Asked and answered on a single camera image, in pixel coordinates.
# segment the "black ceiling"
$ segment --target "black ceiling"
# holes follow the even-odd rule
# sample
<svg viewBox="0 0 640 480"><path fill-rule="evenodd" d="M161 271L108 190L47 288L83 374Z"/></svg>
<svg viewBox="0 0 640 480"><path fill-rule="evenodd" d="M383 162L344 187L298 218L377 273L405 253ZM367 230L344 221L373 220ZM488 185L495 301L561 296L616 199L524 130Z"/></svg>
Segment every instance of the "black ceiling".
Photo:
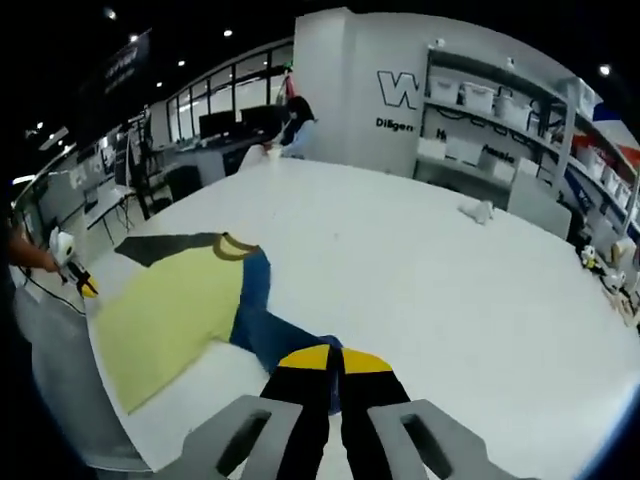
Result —
<svg viewBox="0 0 640 480"><path fill-rule="evenodd" d="M52 131L75 122L75 96L80 85L102 62L128 42L132 33L152 29L152 75L141 94L139 107L164 99L190 79L216 64L266 42L291 36L295 16L322 8L347 5L354 12L403 11L456 18L492 28L532 45L552 56L598 90L608 106L623 115L632 131L640 131L640 70L634 44L635 26L628 7L618 1L587 2L477 2L314 1L196 2L164 0L140 2L22 2L13 17L5 17L3 39L10 62L8 98L11 126L16 132L45 124L39 138L32 137L29 151ZM115 21L104 8L117 14ZM224 38L230 28L234 34ZM185 60L178 67L178 60ZM600 63L610 63L614 75L602 79ZM155 83L163 86L156 88ZM32 170L37 160L25 150L11 164L16 174Z"/></svg>

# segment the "white chair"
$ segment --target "white chair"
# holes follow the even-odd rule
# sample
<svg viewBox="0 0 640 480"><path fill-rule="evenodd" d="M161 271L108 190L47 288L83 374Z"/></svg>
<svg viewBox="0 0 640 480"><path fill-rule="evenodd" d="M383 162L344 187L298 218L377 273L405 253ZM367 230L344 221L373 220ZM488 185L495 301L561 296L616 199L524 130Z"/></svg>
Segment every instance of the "white chair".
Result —
<svg viewBox="0 0 640 480"><path fill-rule="evenodd" d="M549 195L548 187L526 172L516 172L507 212L563 240L567 239L571 212Z"/></svg>

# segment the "computer monitor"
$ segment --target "computer monitor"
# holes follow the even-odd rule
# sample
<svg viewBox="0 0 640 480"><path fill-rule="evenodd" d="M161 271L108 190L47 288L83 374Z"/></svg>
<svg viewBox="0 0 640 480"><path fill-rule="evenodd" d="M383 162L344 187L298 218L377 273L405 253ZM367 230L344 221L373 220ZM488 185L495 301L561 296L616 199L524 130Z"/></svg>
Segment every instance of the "computer monitor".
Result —
<svg viewBox="0 0 640 480"><path fill-rule="evenodd" d="M203 115L200 117L200 138L227 133L234 128L235 123L233 110Z"/></svg>
<svg viewBox="0 0 640 480"><path fill-rule="evenodd" d="M280 133L286 109L277 105L263 105L242 110L242 123L248 131L263 131L270 136Z"/></svg>

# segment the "small figurine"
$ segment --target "small figurine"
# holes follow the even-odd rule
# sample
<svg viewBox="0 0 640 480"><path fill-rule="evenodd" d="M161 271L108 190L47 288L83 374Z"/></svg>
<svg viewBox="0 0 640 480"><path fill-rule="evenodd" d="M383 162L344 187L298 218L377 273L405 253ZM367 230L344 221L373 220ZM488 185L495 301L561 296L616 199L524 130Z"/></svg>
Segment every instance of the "small figurine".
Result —
<svg viewBox="0 0 640 480"><path fill-rule="evenodd" d="M617 294L624 285L626 279L627 275L624 272L615 272L602 277L602 283L609 292Z"/></svg>
<svg viewBox="0 0 640 480"><path fill-rule="evenodd" d="M593 269L596 266L596 249L593 245L587 245L580 254L582 259L582 266L587 270Z"/></svg>

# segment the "person's hand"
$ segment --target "person's hand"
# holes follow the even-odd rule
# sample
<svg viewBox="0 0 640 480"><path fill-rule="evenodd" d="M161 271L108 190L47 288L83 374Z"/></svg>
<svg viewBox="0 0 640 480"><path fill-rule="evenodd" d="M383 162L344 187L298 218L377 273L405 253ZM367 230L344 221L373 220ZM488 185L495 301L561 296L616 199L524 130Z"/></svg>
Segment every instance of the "person's hand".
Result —
<svg viewBox="0 0 640 480"><path fill-rule="evenodd" d="M50 252L46 252L42 257L42 268L49 273L56 273L60 271L60 267L53 259L53 255Z"/></svg>

